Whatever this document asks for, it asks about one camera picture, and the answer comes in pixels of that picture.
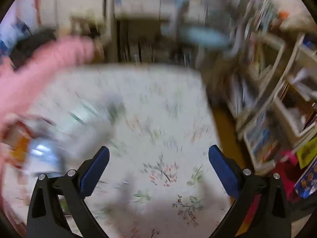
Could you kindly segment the magenta bag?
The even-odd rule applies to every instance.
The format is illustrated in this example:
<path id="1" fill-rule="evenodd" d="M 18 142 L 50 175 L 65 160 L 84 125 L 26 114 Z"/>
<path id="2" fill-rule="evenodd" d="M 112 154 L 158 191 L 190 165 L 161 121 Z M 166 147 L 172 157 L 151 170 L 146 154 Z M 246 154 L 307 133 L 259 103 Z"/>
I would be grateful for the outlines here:
<path id="1" fill-rule="evenodd" d="M 292 151 L 282 152 L 282 158 L 276 162 L 271 173 L 280 175 L 287 200 L 292 203 L 299 201 L 300 196 L 296 193 L 294 186 L 303 171 L 300 169 L 297 156 Z"/>

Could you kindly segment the floral white tablecloth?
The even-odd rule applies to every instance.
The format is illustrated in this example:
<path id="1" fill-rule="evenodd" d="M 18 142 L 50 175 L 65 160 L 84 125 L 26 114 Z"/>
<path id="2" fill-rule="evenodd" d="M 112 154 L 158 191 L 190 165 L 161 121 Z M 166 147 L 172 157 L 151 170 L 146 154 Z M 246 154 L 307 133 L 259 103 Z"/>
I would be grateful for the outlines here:
<path id="1" fill-rule="evenodd" d="M 25 91 L 27 112 L 62 126 L 82 101 L 113 96 L 110 151 L 87 204 L 109 237 L 209 237 L 230 198 L 208 160 L 219 144 L 199 73 L 172 67 L 101 66 L 61 72 Z"/>

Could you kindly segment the blue snack bag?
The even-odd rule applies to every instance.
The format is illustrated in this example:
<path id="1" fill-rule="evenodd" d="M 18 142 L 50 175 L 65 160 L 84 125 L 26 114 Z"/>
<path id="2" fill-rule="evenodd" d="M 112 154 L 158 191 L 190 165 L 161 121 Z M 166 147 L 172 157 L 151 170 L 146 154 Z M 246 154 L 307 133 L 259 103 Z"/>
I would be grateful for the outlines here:
<path id="1" fill-rule="evenodd" d="M 317 190 L 317 159 L 316 157 L 307 167 L 294 185 L 296 193 L 303 199 L 308 198 Z"/>

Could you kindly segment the white bookshelf cart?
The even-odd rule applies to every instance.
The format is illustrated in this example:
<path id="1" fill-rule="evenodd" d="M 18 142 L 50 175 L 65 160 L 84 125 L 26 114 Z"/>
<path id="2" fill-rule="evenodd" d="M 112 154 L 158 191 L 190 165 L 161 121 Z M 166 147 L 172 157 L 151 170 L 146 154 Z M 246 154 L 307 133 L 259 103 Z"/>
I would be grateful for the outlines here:
<path id="1" fill-rule="evenodd" d="M 242 40 L 227 104 L 236 119 L 237 138 L 242 140 L 271 102 L 297 52 L 285 35 L 315 33 L 316 23 L 302 0 L 239 0 L 238 4 Z"/>

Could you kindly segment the pink bed blanket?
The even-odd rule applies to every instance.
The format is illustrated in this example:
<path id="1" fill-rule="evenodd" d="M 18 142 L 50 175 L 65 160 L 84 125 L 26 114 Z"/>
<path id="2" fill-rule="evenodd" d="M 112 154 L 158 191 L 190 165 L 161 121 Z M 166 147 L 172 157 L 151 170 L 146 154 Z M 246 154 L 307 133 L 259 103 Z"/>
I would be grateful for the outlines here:
<path id="1" fill-rule="evenodd" d="M 1 63 L 1 139 L 9 126 L 22 117 L 36 119 L 28 114 L 32 103 L 59 71 L 86 64 L 95 56 L 91 38 L 64 36 L 35 50 L 26 64 L 13 71 L 11 59 Z"/>

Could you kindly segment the black jacket on bed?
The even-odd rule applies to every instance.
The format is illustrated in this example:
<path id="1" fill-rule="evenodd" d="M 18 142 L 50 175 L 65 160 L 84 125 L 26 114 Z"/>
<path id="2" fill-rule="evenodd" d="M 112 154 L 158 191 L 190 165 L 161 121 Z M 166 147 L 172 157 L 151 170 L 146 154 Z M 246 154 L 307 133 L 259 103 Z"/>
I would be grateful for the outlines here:
<path id="1" fill-rule="evenodd" d="M 43 28 L 26 38 L 19 40 L 9 55 L 13 71 L 17 71 L 30 59 L 33 53 L 42 45 L 56 40 L 56 29 Z"/>

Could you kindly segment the white desk with drawers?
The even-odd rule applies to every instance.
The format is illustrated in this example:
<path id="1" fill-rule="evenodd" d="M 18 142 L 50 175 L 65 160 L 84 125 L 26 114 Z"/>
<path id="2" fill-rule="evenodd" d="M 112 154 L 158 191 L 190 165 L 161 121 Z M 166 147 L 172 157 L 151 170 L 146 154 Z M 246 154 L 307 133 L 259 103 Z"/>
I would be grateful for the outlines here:
<path id="1" fill-rule="evenodd" d="M 169 21 L 176 12 L 176 0 L 113 0 L 113 17 L 116 33 L 116 53 L 122 62 L 124 38 L 121 28 L 129 20 Z"/>

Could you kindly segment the blue grey desk chair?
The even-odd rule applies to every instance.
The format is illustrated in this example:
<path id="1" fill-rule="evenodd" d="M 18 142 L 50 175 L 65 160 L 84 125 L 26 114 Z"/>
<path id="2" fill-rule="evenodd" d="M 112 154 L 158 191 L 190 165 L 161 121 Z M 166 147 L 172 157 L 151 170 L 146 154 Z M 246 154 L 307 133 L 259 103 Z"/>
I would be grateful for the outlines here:
<path id="1" fill-rule="evenodd" d="M 229 55 L 238 52 L 242 39 L 241 0 L 200 0 L 201 5 L 208 9 L 206 25 L 185 23 L 190 0 L 174 1 L 175 12 L 168 23 L 161 25 L 161 35 L 214 51 L 226 50 Z"/>

